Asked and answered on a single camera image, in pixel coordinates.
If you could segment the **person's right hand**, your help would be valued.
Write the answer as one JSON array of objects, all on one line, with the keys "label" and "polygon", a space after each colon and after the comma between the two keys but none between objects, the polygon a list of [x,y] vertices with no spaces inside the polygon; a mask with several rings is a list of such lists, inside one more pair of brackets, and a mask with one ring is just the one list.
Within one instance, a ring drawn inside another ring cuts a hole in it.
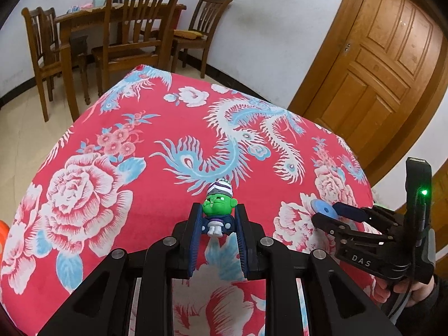
[{"label": "person's right hand", "polygon": [[[428,284],[413,281],[410,282],[409,279],[405,279],[396,284],[393,288],[394,293],[406,293],[407,290],[410,292],[410,298],[406,307],[414,306],[426,299],[434,290],[435,281],[434,277],[431,278]],[[385,304],[391,295],[391,290],[389,289],[389,283],[381,278],[376,278],[376,284],[374,287],[373,298],[380,304]]]}]

